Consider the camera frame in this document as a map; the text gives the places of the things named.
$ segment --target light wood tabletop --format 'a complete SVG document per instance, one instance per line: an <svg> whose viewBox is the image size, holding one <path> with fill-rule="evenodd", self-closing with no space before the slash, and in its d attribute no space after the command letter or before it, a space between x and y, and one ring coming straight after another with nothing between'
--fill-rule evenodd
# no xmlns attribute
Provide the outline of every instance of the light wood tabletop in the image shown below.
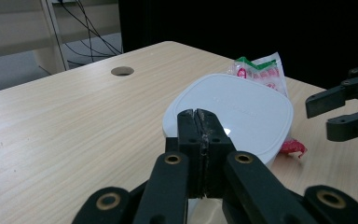
<svg viewBox="0 0 358 224"><path fill-rule="evenodd" d="M96 190L132 190L145 182L164 152L168 105L192 82L225 73L232 62L162 42L0 91L0 224L71 223ZM134 72L111 74L120 67ZM306 99L323 89L286 82L291 135L308 152L301 159L279 154L272 173L300 195L327 185L358 201L358 138L331 142L325 133L328 119L358 112L358 101L307 119ZM224 223L217 219L208 223Z"/></svg>

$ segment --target black backdrop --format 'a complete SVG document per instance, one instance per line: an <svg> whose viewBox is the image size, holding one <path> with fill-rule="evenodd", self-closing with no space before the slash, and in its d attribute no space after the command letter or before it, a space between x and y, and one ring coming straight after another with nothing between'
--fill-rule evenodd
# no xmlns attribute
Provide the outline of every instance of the black backdrop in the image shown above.
<svg viewBox="0 0 358 224"><path fill-rule="evenodd" d="M280 53L287 77L322 88L358 66L358 0L119 0L125 52L164 40L231 59Z"/></svg>

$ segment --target gray floor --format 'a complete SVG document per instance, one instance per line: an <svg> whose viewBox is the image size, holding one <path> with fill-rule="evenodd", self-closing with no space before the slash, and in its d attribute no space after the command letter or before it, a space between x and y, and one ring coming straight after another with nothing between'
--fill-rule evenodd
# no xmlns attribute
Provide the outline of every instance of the gray floor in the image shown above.
<svg viewBox="0 0 358 224"><path fill-rule="evenodd" d="M86 45L90 46L88 39L63 45L71 69L120 54L121 34L92 38L94 57L91 57L91 50ZM31 51L0 57L0 90L48 76L50 74L36 64Z"/></svg>

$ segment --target white plastic lid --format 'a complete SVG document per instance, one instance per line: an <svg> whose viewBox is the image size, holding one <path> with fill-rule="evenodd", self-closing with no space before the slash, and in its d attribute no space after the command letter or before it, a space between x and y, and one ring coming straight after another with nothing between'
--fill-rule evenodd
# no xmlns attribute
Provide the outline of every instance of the white plastic lid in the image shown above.
<svg viewBox="0 0 358 224"><path fill-rule="evenodd" d="M235 148L255 154L267 166L278 154L293 120L291 102L278 91L243 77L210 74L170 104L162 123L164 135L177 137L177 115L197 108L215 113Z"/></svg>

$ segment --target snack bag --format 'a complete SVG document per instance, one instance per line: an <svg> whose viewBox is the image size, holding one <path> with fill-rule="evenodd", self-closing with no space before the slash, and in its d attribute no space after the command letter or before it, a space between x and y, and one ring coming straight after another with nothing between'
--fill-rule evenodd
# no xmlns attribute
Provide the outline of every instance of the snack bag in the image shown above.
<svg viewBox="0 0 358 224"><path fill-rule="evenodd" d="M278 52L251 62L245 57L240 57L228 68L227 73L261 83L280 92L286 97L289 96L281 57ZM301 152L298 156L301 158L304 153L307 152L307 149L302 143L288 134L282 144L280 153L288 154L293 152Z"/></svg>

